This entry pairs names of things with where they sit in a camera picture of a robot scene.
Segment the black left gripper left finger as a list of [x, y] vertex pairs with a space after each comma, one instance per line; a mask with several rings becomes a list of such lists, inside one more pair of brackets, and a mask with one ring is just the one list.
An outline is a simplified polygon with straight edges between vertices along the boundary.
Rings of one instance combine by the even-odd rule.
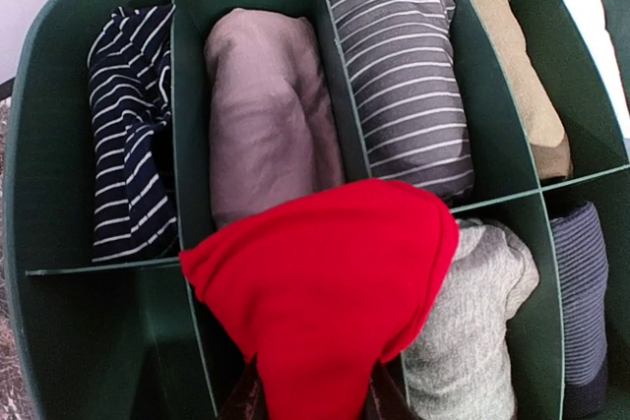
[[220, 420], [268, 420], [262, 380], [254, 357], [229, 395], [218, 416]]

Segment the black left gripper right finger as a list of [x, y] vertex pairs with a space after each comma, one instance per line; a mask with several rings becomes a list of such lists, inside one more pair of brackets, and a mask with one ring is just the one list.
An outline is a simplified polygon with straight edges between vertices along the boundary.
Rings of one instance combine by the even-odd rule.
[[386, 367], [378, 361], [372, 370], [362, 420], [417, 420]]

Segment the red boxer briefs white trim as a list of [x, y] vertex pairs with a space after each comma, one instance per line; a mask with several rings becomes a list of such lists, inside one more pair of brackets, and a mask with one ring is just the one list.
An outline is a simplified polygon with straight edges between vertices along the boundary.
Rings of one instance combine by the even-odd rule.
[[374, 367], [420, 334], [459, 227], [437, 196], [363, 180], [239, 220], [179, 256], [255, 363], [273, 419], [356, 419]]

